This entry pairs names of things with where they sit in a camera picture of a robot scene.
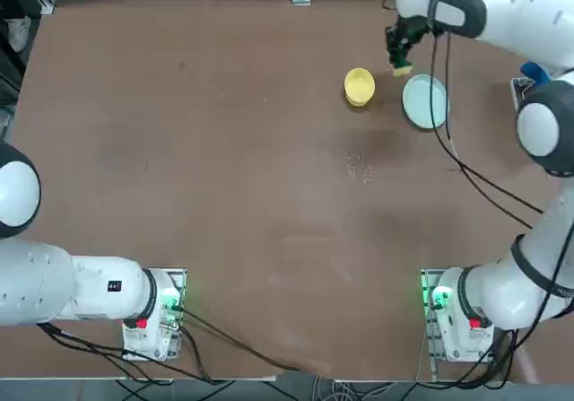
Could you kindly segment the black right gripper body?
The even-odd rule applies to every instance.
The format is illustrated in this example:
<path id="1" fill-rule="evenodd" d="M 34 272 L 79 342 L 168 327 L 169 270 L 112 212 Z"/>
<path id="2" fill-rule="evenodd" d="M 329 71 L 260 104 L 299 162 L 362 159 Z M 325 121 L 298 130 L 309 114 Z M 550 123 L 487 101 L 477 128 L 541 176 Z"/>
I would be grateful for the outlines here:
<path id="1" fill-rule="evenodd" d="M 404 18 L 397 16 L 396 22 L 386 27 L 388 46 L 405 46 L 419 43 L 426 33 L 426 19 L 423 17 Z"/>

